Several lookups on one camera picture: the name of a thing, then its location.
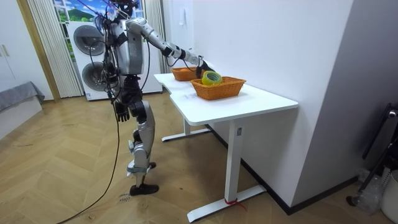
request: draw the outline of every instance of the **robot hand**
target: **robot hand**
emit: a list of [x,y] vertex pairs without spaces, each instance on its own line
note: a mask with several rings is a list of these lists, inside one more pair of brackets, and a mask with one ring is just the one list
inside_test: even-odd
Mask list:
[[118,121],[125,122],[130,119],[129,108],[122,103],[115,102],[116,114]]

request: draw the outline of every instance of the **tape roll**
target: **tape roll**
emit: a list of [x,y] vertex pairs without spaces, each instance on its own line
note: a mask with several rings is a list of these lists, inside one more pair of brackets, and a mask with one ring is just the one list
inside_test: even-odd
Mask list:
[[201,78],[201,82],[204,85],[214,85],[219,84],[223,81],[223,78],[219,73],[213,71],[205,71],[203,77]]

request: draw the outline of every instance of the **herringbone floor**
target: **herringbone floor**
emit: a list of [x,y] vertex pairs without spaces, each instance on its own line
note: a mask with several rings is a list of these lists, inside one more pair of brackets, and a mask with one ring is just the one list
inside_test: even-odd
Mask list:
[[[223,198],[226,150],[212,134],[161,142],[182,132],[182,118],[167,93],[147,95],[157,122],[152,160],[158,167],[146,178],[156,194],[128,196],[126,178],[133,159],[127,140],[134,120],[120,124],[121,148],[114,181],[106,196],[70,223],[188,223],[188,211]],[[46,103],[43,111],[0,140],[0,223],[54,224],[94,202],[105,190],[116,152],[116,122],[108,101],[70,98]],[[241,168],[239,190],[256,185]],[[367,216],[347,206],[350,186],[287,216],[267,194],[251,198],[197,223],[391,223],[379,212]]]

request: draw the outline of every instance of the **washing machine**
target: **washing machine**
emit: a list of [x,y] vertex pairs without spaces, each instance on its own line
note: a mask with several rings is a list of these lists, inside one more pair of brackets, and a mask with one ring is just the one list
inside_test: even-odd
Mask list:
[[[107,99],[108,94],[105,92],[106,82],[102,63],[104,60],[105,44],[98,42],[99,40],[104,41],[104,36],[101,35],[92,22],[70,21],[66,23],[66,27],[87,100]],[[143,74],[145,75],[148,69],[146,66],[148,61],[147,51],[147,46],[143,45]],[[143,93],[162,91],[162,86],[154,77],[154,74],[160,73],[159,50],[150,46],[150,52],[149,76],[142,90]],[[145,75],[139,75],[141,77],[141,80],[139,80],[140,86],[144,83]]]

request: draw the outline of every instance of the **desk leg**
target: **desk leg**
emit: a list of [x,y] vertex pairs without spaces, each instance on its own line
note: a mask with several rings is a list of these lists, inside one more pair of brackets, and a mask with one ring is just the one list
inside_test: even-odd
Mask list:
[[[241,165],[241,151],[243,140],[243,125],[240,120],[231,120],[229,123],[228,156],[226,165],[225,200],[227,202],[243,201],[257,194],[265,192],[265,188],[257,185],[240,193],[238,191],[239,168]],[[230,205],[224,199],[210,203],[188,213],[188,221],[193,222],[199,218],[215,213]]]
[[182,118],[182,119],[183,119],[183,124],[184,124],[184,133],[182,133],[182,134],[174,134],[172,136],[163,137],[162,138],[163,142],[170,141],[170,140],[181,139],[181,138],[185,138],[185,137],[188,137],[188,136],[194,136],[194,135],[201,134],[201,133],[210,132],[210,130],[208,128],[204,128],[204,129],[196,130],[196,131],[191,131],[191,126],[188,124],[188,122],[184,118]]

